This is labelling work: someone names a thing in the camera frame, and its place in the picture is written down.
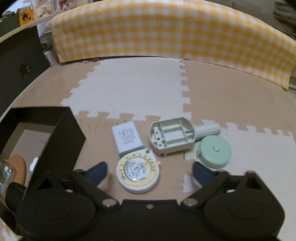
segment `black cardboard box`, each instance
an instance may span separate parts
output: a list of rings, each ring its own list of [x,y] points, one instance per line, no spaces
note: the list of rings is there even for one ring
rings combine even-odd
[[[86,138],[69,107],[10,109],[0,122],[0,157],[10,157],[24,130],[48,134],[27,191],[46,171],[65,174],[73,170]],[[25,161],[28,170],[30,163]]]
[[[36,26],[0,43],[0,116],[48,67]]]

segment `floor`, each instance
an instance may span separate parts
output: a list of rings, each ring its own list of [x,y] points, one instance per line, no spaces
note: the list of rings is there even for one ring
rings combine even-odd
[[[119,159],[112,126],[134,121],[144,146],[149,147],[148,129],[159,119],[183,116],[194,125],[217,122],[221,136],[232,147],[225,170],[234,175],[255,170],[261,176],[286,211],[279,238],[294,241],[296,193],[291,190],[296,182],[296,106],[292,100],[296,98],[279,86],[234,69],[137,57],[57,64],[38,77],[13,106],[70,106],[86,136],[75,168],[106,161],[109,174],[99,187],[119,201],[181,201],[199,188],[191,170],[199,159],[196,145],[192,151],[158,157],[161,178],[156,187],[145,194],[131,194],[116,179]],[[0,240],[16,240],[5,227],[2,238],[0,234]]]

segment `yellow gingham fabric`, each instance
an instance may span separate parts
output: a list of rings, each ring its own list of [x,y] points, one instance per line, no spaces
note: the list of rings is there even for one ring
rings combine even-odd
[[[241,70],[287,89],[296,41],[266,23],[202,0],[105,0],[52,20],[60,62],[161,56]]]

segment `white plastic battery holder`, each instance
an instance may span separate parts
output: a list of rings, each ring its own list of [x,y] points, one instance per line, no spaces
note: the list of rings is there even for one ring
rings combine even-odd
[[[126,154],[116,167],[117,178],[122,187],[131,193],[151,190],[160,176],[157,160],[150,149]]]
[[[149,140],[153,151],[158,156],[192,149],[196,140],[209,135],[220,134],[218,123],[194,126],[184,117],[152,123],[149,129]]]

